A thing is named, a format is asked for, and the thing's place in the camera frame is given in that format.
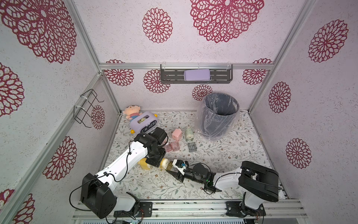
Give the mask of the yellow pencil sharpener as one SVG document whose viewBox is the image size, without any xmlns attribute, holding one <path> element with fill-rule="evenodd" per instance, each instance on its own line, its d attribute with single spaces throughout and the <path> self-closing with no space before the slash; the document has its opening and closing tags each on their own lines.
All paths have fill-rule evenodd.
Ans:
<svg viewBox="0 0 358 224">
<path fill-rule="evenodd" d="M 170 161 L 169 159 L 167 158 L 163 158 L 161 163 L 160 163 L 160 166 L 159 166 L 162 170 L 165 170 L 165 171 L 171 171 L 173 166 L 172 166 L 172 161 Z"/>
<path fill-rule="evenodd" d="M 151 165 L 149 163 L 147 163 L 146 160 L 147 160 L 147 158 L 143 158 L 138 162 L 138 164 L 141 166 L 142 169 L 150 170 Z"/>
</svg>

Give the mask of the pink clear shavings tray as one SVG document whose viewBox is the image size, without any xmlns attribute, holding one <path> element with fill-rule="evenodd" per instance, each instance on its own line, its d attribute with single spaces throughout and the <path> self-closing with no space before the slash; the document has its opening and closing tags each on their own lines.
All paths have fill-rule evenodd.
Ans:
<svg viewBox="0 0 358 224">
<path fill-rule="evenodd" d="M 167 153 L 170 153 L 170 152 L 173 151 L 172 146 L 171 146 L 170 143 L 167 143 L 165 146 L 163 146 L 163 148 L 165 149 L 165 151 L 166 151 Z"/>
<path fill-rule="evenodd" d="M 178 141 L 171 142 L 171 147 L 174 152 L 180 151 L 180 143 Z"/>
</svg>

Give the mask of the pink pencil sharpener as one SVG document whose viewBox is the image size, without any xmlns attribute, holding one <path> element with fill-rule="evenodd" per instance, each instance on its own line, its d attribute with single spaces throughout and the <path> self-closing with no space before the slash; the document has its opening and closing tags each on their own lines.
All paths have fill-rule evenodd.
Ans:
<svg viewBox="0 0 358 224">
<path fill-rule="evenodd" d="M 182 140 L 183 137 L 183 132 L 181 129 L 175 129 L 172 133 L 172 139 L 175 141 L 180 141 Z"/>
</svg>

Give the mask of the grey sharpener shavings tray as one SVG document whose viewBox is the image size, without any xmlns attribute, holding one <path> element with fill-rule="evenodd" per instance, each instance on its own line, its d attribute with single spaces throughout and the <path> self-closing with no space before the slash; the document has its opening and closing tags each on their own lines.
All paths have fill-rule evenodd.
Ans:
<svg viewBox="0 0 358 224">
<path fill-rule="evenodd" d="M 195 143 L 195 142 L 189 142 L 189 143 L 188 143 L 188 151 L 189 151 L 190 153 L 197 151 L 197 146 L 196 146 L 196 143 Z"/>
</svg>

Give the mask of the green pencil sharpener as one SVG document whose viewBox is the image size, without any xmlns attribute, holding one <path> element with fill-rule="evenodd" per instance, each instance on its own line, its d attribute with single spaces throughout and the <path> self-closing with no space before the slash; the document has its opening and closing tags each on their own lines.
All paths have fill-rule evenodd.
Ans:
<svg viewBox="0 0 358 224">
<path fill-rule="evenodd" d="M 187 128 L 185 130 L 185 139 L 187 142 L 194 140 L 194 132 L 193 132 L 192 128 Z"/>
</svg>

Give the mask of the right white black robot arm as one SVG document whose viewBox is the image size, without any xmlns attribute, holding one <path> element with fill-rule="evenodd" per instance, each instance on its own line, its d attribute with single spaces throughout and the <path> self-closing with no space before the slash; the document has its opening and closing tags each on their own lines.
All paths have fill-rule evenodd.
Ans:
<svg viewBox="0 0 358 224">
<path fill-rule="evenodd" d="M 258 210 L 263 202 L 279 201 L 279 174 L 250 161 L 243 161 L 233 171 L 214 173 L 204 163 L 189 165 L 187 161 L 175 159 L 167 173 L 181 183 L 190 180 L 203 184 L 203 190 L 209 194 L 242 187 L 246 190 L 243 197 L 244 208 Z"/>
</svg>

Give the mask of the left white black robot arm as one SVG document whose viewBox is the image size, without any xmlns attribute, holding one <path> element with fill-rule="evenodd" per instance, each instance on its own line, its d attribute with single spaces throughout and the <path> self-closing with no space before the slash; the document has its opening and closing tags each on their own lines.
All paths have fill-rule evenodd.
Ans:
<svg viewBox="0 0 358 224">
<path fill-rule="evenodd" d="M 78 187 L 80 201 L 86 206 L 84 212 L 93 212 L 99 219 L 106 219 L 115 211 L 134 219 L 140 210 L 140 200 L 130 192 L 114 195 L 114 190 L 142 159 L 149 166 L 160 167 L 167 141 L 167 133 L 159 127 L 150 133 L 139 133 L 114 162 L 95 175 L 88 173 Z"/>
</svg>

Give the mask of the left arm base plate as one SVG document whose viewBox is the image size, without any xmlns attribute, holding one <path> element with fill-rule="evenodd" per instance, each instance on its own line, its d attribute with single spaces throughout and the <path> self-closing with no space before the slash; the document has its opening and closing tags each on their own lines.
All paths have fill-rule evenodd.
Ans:
<svg viewBox="0 0 358 224">
<path fill-rule="evenodd" d="M 114 217 L 122 218 L 142 218 L 151 217 L 153 212 L 153 203 L 141 201 L 135 203 L 134 207 L 130 211 L 115 211 Z"/>
</svg>

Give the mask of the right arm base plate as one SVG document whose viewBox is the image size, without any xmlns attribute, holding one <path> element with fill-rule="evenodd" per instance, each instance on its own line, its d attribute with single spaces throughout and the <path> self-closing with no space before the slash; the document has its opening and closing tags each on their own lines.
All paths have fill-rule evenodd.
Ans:
<svg viewBox="0 0 358 224">
<path fill-rule="evenodd" d="M 266 215 L 263 204 L 257 210 L 245 206 L 242 201 L 227 201 L 225 205 L 227 210 L 226 215 L 229 217 L 244 218 L 246 216 L 262 217 Z"/>
</svg>

